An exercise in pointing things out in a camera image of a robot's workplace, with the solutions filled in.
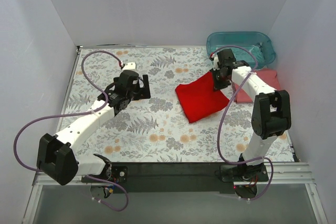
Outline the red t shirt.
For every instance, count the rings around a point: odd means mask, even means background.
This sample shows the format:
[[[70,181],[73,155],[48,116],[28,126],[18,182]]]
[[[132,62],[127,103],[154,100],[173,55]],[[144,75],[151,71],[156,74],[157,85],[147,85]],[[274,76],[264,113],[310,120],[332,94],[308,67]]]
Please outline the red t shirt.
[[[229,103],[229,99],[221,91],[214,90],[211,72],[189,84],[178,85],[175,92],[190,123],[224,109]]]

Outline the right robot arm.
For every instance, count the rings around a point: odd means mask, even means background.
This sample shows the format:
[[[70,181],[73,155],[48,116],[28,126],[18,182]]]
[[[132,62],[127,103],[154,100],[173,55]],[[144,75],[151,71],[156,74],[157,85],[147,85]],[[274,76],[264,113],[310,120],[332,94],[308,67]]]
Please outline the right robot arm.
[[[249,145],[238,161],[224,160],[225,164],[220,167],[221,179],[224,182],[267,182],[270,179],[264,165],[266,154],[272,143],[291,127],[289,93],[262,81],[255,67],[235,58],[231,46],[216,49],[209,58],[213,62],[214,88],[220,90],[237,84],[232,97],[236,98],[238,92],[244,90],[254,105]]]

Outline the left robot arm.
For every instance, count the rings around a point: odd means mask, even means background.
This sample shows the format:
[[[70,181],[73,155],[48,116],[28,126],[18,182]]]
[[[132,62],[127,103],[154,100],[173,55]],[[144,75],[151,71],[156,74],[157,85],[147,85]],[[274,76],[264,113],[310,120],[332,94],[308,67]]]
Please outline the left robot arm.
[[[39,141],[37,168],[60,185],[76,176],[92,176],[100,182],[112,177],[112,162],[100,154],[76,156],[81,145],[101,126],[113,119],[130,102],[150,99],[149,77],[123,70],[97,97],[90,109],[55,135],[45,134]]]

